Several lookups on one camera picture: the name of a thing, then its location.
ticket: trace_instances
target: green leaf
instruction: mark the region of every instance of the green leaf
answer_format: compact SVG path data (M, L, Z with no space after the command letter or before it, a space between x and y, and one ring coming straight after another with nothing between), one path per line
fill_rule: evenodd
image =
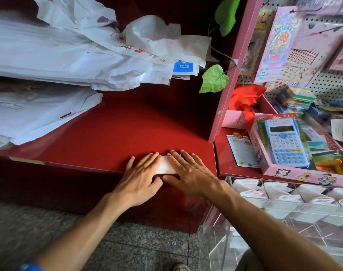
M213 65L204 72L199 93L219 92L228 85L229 78L220 65Z
M214 19L219 24L221 35L227 36L236 23L235 15L240 0L223 0L217 8Z

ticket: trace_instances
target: gray pants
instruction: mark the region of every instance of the gray pants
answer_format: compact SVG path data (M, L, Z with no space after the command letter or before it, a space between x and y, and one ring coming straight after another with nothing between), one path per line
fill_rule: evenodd
M265 271L256 255L248 249L244 252L235 271Z

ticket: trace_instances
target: stack of white plastic bags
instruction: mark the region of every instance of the stack of white plastic bags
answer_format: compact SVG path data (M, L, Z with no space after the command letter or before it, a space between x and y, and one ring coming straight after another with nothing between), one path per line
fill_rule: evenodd
M205 67L206 36L181 35L153 15L120 33L115 11L95 0L35 0L42 21L0 11L0 76L117 91L169 84Z
M0 82L0 148L33 141L101 102L85 86L43 82Z

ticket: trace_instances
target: red cloth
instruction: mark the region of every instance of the red cloth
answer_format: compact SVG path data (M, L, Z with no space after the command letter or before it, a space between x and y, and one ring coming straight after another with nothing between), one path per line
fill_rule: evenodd
M237 84L234 87L232 98L229 101L229 110L239 110L242 111L246 119L246 131L252 128L255 113L252 108L257 102L256 100L262 96L262 94L267 90L266 87L260 86L258 84L246 84L245 93L243 97L243 85Z

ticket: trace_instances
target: stack of small boxes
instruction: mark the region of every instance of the stack of small boxes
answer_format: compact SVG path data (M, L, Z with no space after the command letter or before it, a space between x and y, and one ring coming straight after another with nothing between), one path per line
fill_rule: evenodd
M315 99L316 96L305 87L287 86L273 106L279 114L297 113L301 117Z

